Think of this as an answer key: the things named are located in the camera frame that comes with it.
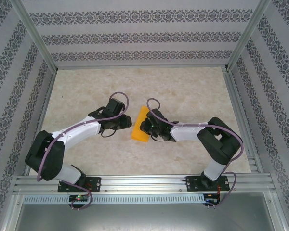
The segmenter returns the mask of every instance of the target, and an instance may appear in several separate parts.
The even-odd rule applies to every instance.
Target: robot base
[[[202,176],[188,176],[185,177],[186,188],[188,192],[204,192],[204,191],[217,191],[220,187],[220,191],[229,191],[229,181],[227,176],[220,176],[216,181],[212,181],[210,187],[206,187],[202,183]]]
[[[101,188],[101,178],[100,177],[86,177],[83,188],[89,190],[90,192],[99,193]],[[78,189],[76,187],[70,186],[63,182],[59,182],[58,186],[59,193],[85,193],[84,190]]]

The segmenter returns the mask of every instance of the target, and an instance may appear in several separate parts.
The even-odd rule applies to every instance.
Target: wall panel
[[[271,1],[232,73],[289,223],[289,0]]]
[[[23,1],[59,67],[227,64],[258,2]]]
[[[0,218],[22,175],[53,73],[16,11],[0,0]]]

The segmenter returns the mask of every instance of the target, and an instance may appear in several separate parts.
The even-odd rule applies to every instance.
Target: patterned wallpaper
[[[289,0],[271,1],[232,73],[289,223]]]
[[[22,175],[53,74],[8,0],[0,0],[0,217]]]
[[[71,67],[227,64],[258,2],[24,0],[23,4],[58,67]]]

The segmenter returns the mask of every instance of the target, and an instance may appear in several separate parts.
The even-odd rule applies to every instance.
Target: marble floor
[[[216,116],[239,134],[219,67],[60,70],[42,129],[53,132],[79,122],[89,112],[106,106],[115,91],[128,95],[127,114],[133,125],[141,106],[154,97],[170,121],[198,123]],[[115,98],[125,102],[123,96]],[[64,161],[87,175],[197,174],[210,161],[199,142],[144,143],[131,139],[132,129],[118,130],[109,138],[89,137],[69,149]],[[250,173],[246,154],[228,170]]]

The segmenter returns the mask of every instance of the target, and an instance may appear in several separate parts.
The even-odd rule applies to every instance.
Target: yellow sponge
[[[131,133],[131,138],[133,140],[148,142],[149,135],[140,130],[141,123],[146,119],[146,114],[149,112],[149,109],[146,106],[142,106],[139,112],[139,115],[136,120],[136,124],[133,132]]]

